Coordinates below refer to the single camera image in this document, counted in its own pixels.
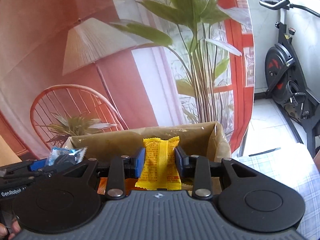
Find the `person left hand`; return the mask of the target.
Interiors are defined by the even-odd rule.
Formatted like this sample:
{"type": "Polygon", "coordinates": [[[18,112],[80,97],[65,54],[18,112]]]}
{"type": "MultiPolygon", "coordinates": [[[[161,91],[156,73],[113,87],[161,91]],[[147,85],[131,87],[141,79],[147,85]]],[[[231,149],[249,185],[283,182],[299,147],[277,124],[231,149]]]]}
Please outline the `person left hand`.
{"type": "Polygon", "coordinates": [[[0,224],[0,239],[11,240],[16,237],[21,231],[21,227],[17,221],[17,219],[13,219],[10,226],[7,227],[4,224],[0,224]]]}

